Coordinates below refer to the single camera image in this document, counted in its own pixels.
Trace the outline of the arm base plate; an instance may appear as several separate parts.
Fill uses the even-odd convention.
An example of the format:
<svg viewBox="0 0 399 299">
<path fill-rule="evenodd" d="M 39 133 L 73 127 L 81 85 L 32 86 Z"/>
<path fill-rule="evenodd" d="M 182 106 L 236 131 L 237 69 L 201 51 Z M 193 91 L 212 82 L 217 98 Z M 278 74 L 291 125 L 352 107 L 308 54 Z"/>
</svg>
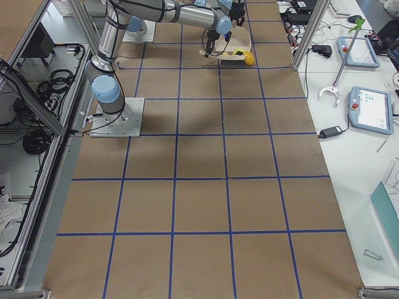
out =
<svg viewBox="0 0 399 299">
<path fill-rule="evenodd" d="M 96 113 L 101 114 L 94 118 L 93 129 L 89 134 L 93 138 L 124 138 L 139 137 L 142 127 L 144 98 L 126 98 L 122 115 L 108 115 L 97 105 Z"/>
<path fill-rule="evenodd" d="M 123 42 L 145 43 L 153 42 L 155 22 L 131 17 L 123 37 Z"/>
</svg>

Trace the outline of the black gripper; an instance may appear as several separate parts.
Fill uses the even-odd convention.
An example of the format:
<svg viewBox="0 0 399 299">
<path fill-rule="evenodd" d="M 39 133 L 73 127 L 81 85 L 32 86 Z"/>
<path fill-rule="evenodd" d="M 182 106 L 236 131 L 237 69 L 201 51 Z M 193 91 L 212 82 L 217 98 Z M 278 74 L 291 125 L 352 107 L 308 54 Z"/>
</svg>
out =
<svg viewBox="0 0 399 299">
<path fill-rule="evenodd" d="M 218 33 L 215 30 L 207 30 L 206 36 L 208 39 L 206 42 L 204 57 L 208 58 L 214 50 L 215 41 L 218 40 Z"/>
<path fill-rule="evenodd" d="M 229 18 L 235 21 L 237 25 L 243 25 L 245 21 L 245 3 L 244 1 L 233 1 L 230 11 Z"/>
</svg>

